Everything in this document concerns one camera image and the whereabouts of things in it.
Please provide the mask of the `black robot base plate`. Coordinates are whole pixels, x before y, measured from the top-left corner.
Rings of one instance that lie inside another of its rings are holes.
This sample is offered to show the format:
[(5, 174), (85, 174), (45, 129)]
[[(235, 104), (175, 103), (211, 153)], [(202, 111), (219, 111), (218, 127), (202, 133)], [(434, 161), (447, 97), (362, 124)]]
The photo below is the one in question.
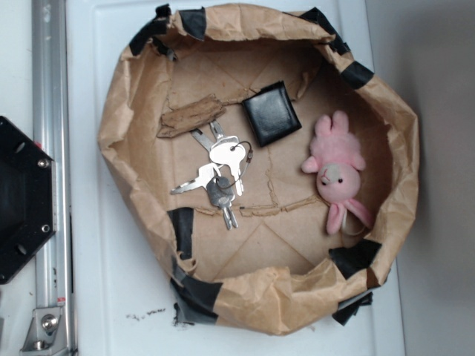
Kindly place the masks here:
[(55, 232), (53, 160), (1, 118), (1, 284), (9, 283)]

